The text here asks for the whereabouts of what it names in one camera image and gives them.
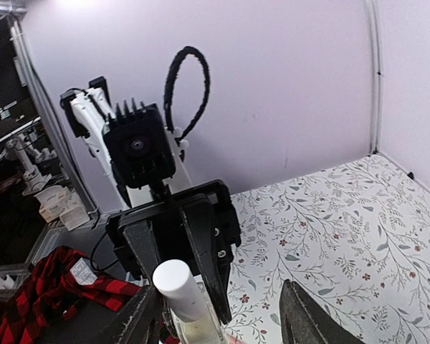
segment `white tag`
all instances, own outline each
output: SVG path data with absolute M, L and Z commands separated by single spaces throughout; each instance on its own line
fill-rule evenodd
M 84 258 L 80 258 L 70 272 L 79 285 L 93 285 L 97 281 L 97 276 L 89 268 Z

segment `red and black checkered cloth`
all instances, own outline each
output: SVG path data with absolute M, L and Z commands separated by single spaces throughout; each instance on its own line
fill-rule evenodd
M 93 285 L 79 285 L 70 272 L 85 254 L 58 247 L 32 270 L 16 294 L 1 309 L 0 344 L 32 344 L 55 320 L 67 321 L 78 311 L 82 298 L 117 312 L 140 291 L 131 283 L 97 276 Z M 168 338 L 166 344 L 178 343 Z

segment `floral tablecloth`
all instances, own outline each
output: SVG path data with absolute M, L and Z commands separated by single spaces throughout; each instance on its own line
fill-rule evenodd
M 382 156 L 233 196 L 229 334 L 281 343 L 285 279 L 365 343 L 430 343 L 430 194 Z

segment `bottle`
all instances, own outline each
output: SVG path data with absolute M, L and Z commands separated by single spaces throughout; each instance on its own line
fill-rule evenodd
M 167 300 L 183 344 L 228 344 L 203 283 L 196 283 L 189 266 L 177 259 L 160 264 L 153 284 Z

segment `white panel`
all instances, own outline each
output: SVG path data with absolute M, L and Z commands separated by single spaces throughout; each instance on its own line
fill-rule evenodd
M 384 63 L 380 151 L 430 188 L 430 0 L 378 3 Z
M 196 183 L 222 178 L 239 192 L 368 153 L 366 16 L 363 0 L 41 0 L 24 31 L 55 102 L 104 75 L 114 101 L 162 106 L 175 53 L 199 48 L 212 89 L 188 137 L 188 170 Z M 185 126 L 202 98 L 201 68 L 191 60 L 180 76 L 174 113 Z M 112 206 L 89 155 L 74 145 L 95 197 Z

